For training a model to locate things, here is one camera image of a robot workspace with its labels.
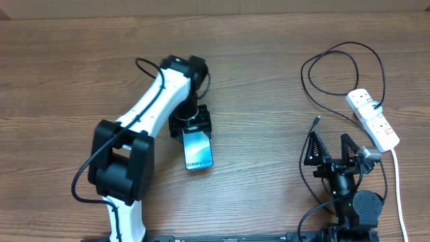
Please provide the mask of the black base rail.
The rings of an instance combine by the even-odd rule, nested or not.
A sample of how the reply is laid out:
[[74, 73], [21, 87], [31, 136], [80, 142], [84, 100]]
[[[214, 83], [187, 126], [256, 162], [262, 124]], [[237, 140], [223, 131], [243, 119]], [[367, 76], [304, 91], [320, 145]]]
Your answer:
[[[323, 231], [301, 232], [304, 242], [379, 242], [377, 232], [354, 233], [339, 231], [334, 237]], [[250, 235], [250, 236], [204, 236], [204, 237], [174, 237], [173, 235], [145, 236], [143, 242], [299, 242], [297, 232], [287, 232], [285, 235]]]

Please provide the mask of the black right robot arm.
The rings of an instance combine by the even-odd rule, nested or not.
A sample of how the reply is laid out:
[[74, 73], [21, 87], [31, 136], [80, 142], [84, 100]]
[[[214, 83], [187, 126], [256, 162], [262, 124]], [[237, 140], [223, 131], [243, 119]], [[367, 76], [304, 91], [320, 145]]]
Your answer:
[[363, 176], [369, 174], [381, 162], [381, 152], [376, 147], [359, 147], [348, 134], [341, 135], [341, 158], [332, 158], [320, 136], [309, 133], [308, 148], [304, 164], [315, 166], [313, 176], [328, 181], [331, 200], [313, 208], [304, 215], [307, 218], [314, 211], [333, 205], [336, 223], [327, 224], [317, 232], [301, 233], [299, 241], [378, 241], [375, 229], [382, 212], [384, 199], [379, 194], [360, 190]]

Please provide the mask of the Samsung Galaxy smartphone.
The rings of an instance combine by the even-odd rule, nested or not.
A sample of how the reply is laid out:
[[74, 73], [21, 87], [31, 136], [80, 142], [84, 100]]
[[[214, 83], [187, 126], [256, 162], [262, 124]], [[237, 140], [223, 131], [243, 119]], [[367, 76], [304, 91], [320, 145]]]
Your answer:
[[185, 168], [189, 171], [212, 167], [210, 138], [204, 132], [183, 133]]

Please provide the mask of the white power strip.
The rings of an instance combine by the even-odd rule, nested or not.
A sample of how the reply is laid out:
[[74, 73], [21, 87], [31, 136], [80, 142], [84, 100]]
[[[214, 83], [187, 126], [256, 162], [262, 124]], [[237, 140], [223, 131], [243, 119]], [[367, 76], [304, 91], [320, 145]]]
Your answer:
[[[365, 89], [350, 91], [345, 100], [357, 116], [357, 108], [370, 101], [375, 101]], [[361, 122], [367, 133], [371, 136], [375, 146], [380, 152], [390, 151], [400, 142], [399, 137], [391, 127], [383, 113], [367, 122]]]

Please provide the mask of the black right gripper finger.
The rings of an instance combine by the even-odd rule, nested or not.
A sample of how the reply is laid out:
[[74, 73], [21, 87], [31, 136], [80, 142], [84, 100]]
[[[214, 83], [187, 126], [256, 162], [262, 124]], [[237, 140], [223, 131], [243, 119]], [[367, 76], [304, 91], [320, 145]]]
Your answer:
[[353, 162], [360, 147], [347, 134], [341, 135], [341, 158], [344, 162]]
[[304, 164], [309, 166], [319, 166], [330, 160], [330, 153], [324, 142], [316, 133], [312, 131], [308, 139], [308, 148], [304, 159]]

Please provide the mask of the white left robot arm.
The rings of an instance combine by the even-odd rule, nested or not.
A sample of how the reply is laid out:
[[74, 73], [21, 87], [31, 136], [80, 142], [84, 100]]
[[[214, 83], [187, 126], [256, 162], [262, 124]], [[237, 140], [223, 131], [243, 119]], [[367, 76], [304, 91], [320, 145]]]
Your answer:
[[[145, 241], [142, 200], [155, 172], [155, 139], [165, 123], [171, 138], [183, 145], [185, 168], [206, 169], [214, 164], [212, 122], [197, 91], [211, 76], [204, 59], [170, 55], [156, 65], [153, 84], [116, 121], [102, 120], [95, 129], [91, 155], [73, 178], [71, 194], [87, 204], [105, 204], [111, 231], [104, 241]], [[82, 198], [77, 182], [84, 171], [101, 199]]]

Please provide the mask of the white charger plug adapter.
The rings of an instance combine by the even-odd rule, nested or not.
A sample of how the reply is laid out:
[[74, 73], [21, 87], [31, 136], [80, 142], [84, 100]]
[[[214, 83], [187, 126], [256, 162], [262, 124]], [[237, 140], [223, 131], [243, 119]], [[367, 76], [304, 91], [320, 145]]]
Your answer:
[[382, 113], [382, 105], [377, 101], [370, 101], [357, 108], [357, 116], [361, 122], [373, 120]]

